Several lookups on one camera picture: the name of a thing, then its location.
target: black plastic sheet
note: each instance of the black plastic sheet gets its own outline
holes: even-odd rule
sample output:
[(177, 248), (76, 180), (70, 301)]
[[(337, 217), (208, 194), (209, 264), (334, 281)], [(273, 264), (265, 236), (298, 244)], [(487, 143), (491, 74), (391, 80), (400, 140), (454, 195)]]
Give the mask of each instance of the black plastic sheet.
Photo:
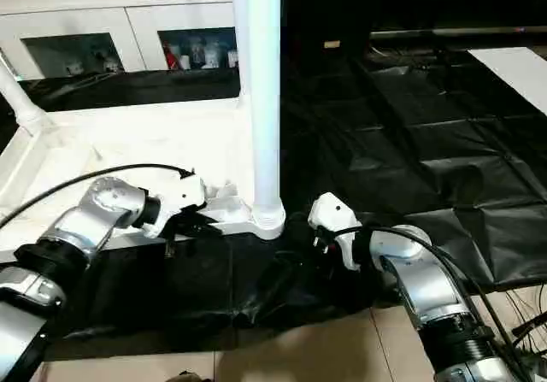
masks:
[[(282, 237), (198, 239), (172, 258), (161, 245), (103, 252), (49, 358), (225, 350), (386, 298), (369, 264), (350, 273), (336, 253), (313, 249), (306, 216), (325, 191), (363, 222), (423, 228), (486, 289), (544, 281), (547, 119), (470, 56), (454, 59), (285, 62)], [(67, 84), (32, 84), (32, 98), (52, 110), (238, 94), (229, 73), (212, 83), (136, 73)]]

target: white pipe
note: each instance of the white pipe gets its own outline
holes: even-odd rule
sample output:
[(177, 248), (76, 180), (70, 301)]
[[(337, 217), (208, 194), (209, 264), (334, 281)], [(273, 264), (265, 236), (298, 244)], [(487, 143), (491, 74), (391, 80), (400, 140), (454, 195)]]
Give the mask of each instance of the white pipe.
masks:
[(236, 21), (236, 38), (238, 43), (239, 59), (239, 83), (241, 95), (250, 92), (250, 50), (249, 50), (249, 19), (247, 0), (232, 0), (233, 11)]
[(32, 136), (38, 134), (47, 122), (47, 114), (28, 98), (4, 64), (0, 64), (0, 92), (15, 111), (17, 124)]
[(283, 224), (279, 197), (279, 83), (281, 0), (247, 0), (255, 203), (258, 225)]

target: object on cabinet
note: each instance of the object on cabinet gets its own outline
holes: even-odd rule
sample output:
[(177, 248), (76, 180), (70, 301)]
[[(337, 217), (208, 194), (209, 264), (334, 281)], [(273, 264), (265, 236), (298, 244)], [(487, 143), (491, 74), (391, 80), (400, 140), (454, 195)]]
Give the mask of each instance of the object on cabinet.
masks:
[(217, 38), (209, 38), (204, 49), (205, 64), (202, 68), (219, 68), (221, 66), (221, 45)]
[(120, 62), (112, 56), (108, 56), (104, 59), (103, 70), (105, 73), (119, 73), (123, 71)]
[(182, 70), (190, 70), (190, 57), (188, 55), (182, 55), (179, 60), (180, 68)]
[(236, 68), (238, 66), (239, 57), (237, 50), (228, 51), (228, 67)]
[(164, 43), (162, 47), (163, 53), (165, 54), (165, 61), (168, 64), (168, 69), (177, 70), (179, 68), (179, 61), (177, 60), (177, 56), (175, 56), (174, 53), (171, 51), (169, 44)]
[(65, 62), (65, 69), (69, 76), (76, 76), (84, 73), (84, 63), (78, 59), (71, 59)]
[(190, 52), (191, 68), (202, 68), (205, 64), (205, 51), (200, 36), (190, 37)]

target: beige floor tile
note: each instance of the beige floor tile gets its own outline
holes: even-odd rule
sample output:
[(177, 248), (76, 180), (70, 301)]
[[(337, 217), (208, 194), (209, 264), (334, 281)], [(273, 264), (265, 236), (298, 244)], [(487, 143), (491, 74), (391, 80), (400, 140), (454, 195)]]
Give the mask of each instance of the beige floor tile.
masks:
[(391, 382), (365, 311), (215, 355), (215, 382)]
[(373, 309), (372, 314), (394, 382), (432, 380), (433, 368), (404, 308)]
[(121, 356), (45, 365), (43, 382), (165, 382), (185, 370), (212, 379), (214, 353)]

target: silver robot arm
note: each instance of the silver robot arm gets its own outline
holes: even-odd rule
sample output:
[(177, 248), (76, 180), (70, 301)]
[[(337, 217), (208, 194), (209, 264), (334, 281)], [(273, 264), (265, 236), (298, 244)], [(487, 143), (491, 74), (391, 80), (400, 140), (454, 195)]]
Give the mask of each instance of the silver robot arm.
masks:
[[(318, 232), (361, 225), (354, 212), (332, 193), (315, 201), (308, 222)], [(431, 239), (418, 227), (394, 228), (431, 244)], [(360, 269), (354, 261), (355, 238), (352, 232), (334, 239), (342, 250), (344, 265), (350, 270)], [(435, 381), (518, 380), (495, 354), (490, 328), (482, 325), (458, 291), (455, 279), (436, 256), (416, 241), (382, 231), (372, 231), (369, 250), (376, 269), (396, 279), (403, 304), (435, 370)]]
[(205, 202), (195, 174), (181, 180), (176, 201), (150, 197), (121, 179), (95, 180), (35, 244), (15, 252), (17, 265), (0, 270), (0, 381), (29, 380), (41, 362), (51, 320), (109, 241), (115, 228), (135, 226), (157, 237), (181, 209)]

